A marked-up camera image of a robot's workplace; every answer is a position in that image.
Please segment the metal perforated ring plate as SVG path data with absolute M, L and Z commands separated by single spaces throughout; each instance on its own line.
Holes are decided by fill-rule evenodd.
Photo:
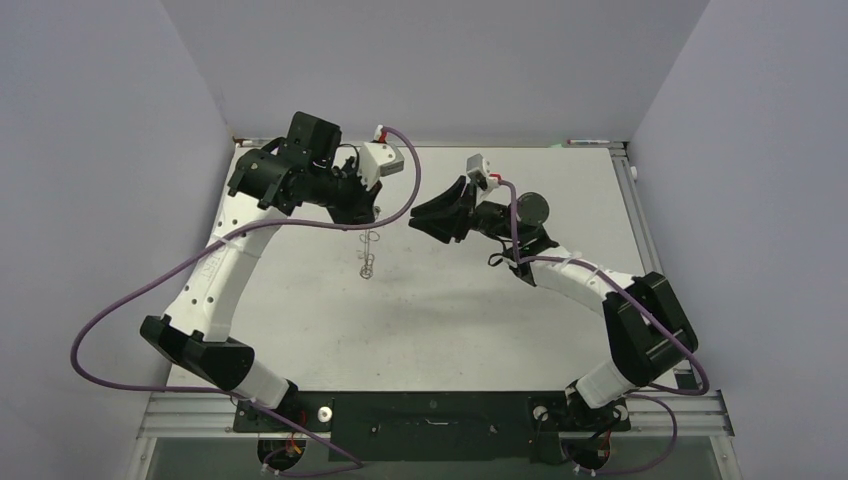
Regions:
M 359 276 L 364 280 L 370 280 L 374 275 L 375 262 L 372 245 L 380 240 L 380 234 L 374 229 L 366 229 L 359 234 L 359 240 L 361 249 L 358 252 L 358 258 L 362 262 Z

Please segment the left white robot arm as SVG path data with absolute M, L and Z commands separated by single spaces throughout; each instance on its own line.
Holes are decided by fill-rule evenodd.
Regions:
M 147 317 L 142 337 L 173 364 L 220 390 L 259 403 L 259 417 L 274 430 L 296 421 L 296 385 L 274 373 L 254 349 L 231 337 L 234 313 L 277 226 L 244 231 L 261 221 L 289 218 L 303 204 L 326 209 L 335 224 L 376 219 L 384 176 L 404 168 L 404 157 L 382 132 L 334 163 L 342 144 L 338 125 L 297 112 L 288 133 L 246 151 L 225 186 L 208 243 L 183 290 L 160 316 Z

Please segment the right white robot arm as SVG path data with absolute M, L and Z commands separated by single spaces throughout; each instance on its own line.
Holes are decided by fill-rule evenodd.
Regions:
M 656 381 L 682 361 L 692 361 L 699 340 L 670 281 L 606 269 L 555 242 L 544 224 L 547 200 L 536 192 L 513 193 L 507 204 L 486 200 L 510 182 L 492 175 L 461 176 L 445 192 L 414 207 L 409 225 L 442 243 L 460 242 L 470 232 L 498 241 L 492 255 L 521 281 L 563 295 L 599 315 L 609 357 L 565 390 L 565 414 L 579 428 L 599 421 L 605 407 Z

